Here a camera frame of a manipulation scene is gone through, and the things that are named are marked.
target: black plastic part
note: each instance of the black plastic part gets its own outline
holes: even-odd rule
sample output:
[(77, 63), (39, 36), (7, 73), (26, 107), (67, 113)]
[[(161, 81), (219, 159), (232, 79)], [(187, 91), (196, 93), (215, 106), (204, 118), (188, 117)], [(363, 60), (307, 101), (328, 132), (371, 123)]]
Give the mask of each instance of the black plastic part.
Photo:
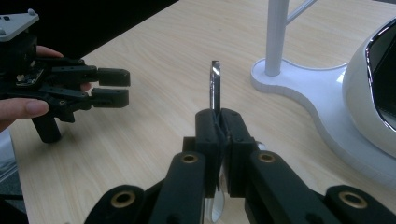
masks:
[(340, 223), (274, 152), (253, 152), (248, 173), (274, 223)]
[(125, 69), (98, 68), (97, 76), (101, 86), (131, 86), (130, 74)]
[(134, 224), (145, 201), (144, 191), (121, 185), (109, 190), (91, 210), (85, 224)]
[(366, 192), (350, 186), (327, 190), (324, 202), (343, 223), (396, 223), (396, 216)]
[(177, 154), (163, 181), (149, 223), (202, 223), (204, 183), (205, 157), (192, 151)]
[(247, 162), (251, 152), (259, 150), (239, 113), (221, 109), (220, 126), (229, 141), (224, 158), (224, 174), (230, 197), (245, 197)]
[(207, 198), (213, 198), (219, 184), (219, 171), (222, 152), (226, 142), (213, 109), (198, 112), (195, 116), (195, 151), (205, 155), (205, 192)]
[(129, 104), (128, 90), (93, 88), (91, 95), (94, 107), (121, 108)]
[(56, 120), (51, 115), (43, 115), (32, 119), (41, 141), (44, 143), (54, 143), (61, 139)]
[(0, 73), (12, 77), (25, 74), (35, 58), (37, 38), (21, 33), (8, 42), (0, 42)]

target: screw hole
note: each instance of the screw hole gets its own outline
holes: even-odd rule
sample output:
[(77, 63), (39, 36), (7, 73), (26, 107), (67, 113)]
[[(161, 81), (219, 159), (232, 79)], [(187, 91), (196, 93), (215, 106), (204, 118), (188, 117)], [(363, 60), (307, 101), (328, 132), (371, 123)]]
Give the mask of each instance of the screw hole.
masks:
[(125, 190), (115, 194), (113, 198), (111, 198), (111, 205), (113, 205), (113, 207), (116, 208), (123, 208), (132, 204), (135, 199), (136, 199), (136, 195), (134, 194), (133, 191)]
[(273, 155), (267, 154), (267, 153), (261, 153), (259, 155), (259, 160), (263, 162), (274, 162), (275, 157)]
[(181, 160), (185, 163), (194, 163), (198, 161), (198, 157), (194, 155), (185, 155)]

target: white pole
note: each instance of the white pole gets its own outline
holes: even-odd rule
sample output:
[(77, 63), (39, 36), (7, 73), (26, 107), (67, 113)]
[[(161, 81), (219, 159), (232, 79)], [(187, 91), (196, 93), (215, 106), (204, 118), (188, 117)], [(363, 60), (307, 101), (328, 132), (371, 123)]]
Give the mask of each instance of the white pole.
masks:
[(270, 77), (280, 74), (288, 9), (289, 0), (269, 0), (265, 74)]

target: white base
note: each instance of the white base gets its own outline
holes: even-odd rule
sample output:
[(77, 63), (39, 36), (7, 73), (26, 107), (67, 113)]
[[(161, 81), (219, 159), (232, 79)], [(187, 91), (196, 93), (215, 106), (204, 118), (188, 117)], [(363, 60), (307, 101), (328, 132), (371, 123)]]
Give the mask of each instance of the white base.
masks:
[(262, 92), (287, 96), (303, 105), (328, 146), (344, 162), (386, 186), (396, 189), (396, 159), (369, 142), (356, 129), (342, 95), (347, 66), (312, 69), (282, 60), (280, 74), (265, 75), (265, 59), (251, 69), (251, 83)]

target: white stand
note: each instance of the white stand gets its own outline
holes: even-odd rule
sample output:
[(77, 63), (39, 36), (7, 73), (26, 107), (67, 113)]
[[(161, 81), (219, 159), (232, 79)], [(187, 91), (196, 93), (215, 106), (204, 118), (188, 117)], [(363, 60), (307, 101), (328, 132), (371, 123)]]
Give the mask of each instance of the white stand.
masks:
[[(305, 1), (297, 9), (297, 16), (314, 2)], [(342, 80), (347, 65), (312, 69), (282, 60), (286, 25), (297, 17), (288, 18), (288, 6), (289, 0), (269, 1), (266, 59), (258, 60), (251, 69), (253, 87), (285, 95), (303, 105), (324, 141), (342, 160), (396, 189), (396, 159), (360, 134), (344, 106)]]

